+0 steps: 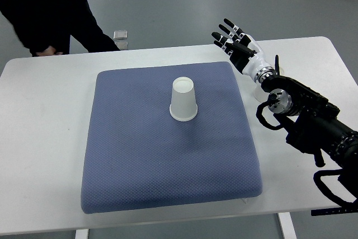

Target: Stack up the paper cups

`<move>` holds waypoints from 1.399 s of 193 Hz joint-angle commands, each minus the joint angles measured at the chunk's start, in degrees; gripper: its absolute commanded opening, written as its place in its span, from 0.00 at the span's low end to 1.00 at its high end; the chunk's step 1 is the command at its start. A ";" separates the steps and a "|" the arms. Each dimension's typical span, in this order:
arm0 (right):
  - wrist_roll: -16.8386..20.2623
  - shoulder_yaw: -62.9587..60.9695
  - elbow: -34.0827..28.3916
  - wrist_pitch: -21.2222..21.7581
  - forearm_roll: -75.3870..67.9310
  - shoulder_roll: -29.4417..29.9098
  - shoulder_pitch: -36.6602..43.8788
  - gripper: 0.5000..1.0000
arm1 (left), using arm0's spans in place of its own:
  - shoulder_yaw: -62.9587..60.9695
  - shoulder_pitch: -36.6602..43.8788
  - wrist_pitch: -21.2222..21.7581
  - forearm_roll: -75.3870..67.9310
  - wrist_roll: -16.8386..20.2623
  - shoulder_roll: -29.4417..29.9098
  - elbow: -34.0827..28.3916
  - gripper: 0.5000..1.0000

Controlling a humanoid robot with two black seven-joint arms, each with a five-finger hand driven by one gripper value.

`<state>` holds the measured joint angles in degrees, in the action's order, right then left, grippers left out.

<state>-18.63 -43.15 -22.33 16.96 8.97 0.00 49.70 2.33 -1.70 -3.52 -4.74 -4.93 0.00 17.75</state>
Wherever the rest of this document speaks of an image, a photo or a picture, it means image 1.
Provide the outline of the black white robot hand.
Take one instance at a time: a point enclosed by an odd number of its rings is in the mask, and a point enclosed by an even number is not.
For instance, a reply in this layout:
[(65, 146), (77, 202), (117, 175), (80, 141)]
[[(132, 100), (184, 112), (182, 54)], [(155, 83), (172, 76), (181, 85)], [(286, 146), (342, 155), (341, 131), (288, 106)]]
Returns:
[(211, 35), (214, 44), (229, 56), (237, 71), (250, 76), (255, 83), (262, 83), (268, 76), (276, 74), (258, 42), (227, 18), (223, 21), (225, 24), (220, 24), (219, 28), (224, 34), (212, 32)]

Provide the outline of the person's hand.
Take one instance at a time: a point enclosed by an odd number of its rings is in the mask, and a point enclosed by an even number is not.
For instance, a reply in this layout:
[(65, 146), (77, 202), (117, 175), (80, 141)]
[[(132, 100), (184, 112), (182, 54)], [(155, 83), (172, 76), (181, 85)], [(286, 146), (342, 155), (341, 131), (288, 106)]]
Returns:
[(62, 51), (57, 51), (53, 46), (48, 46), (44, 51), (36, 52), (36, 56), (45, 57), (45, 56), (53, 56), (53, 55), (63, 55)]

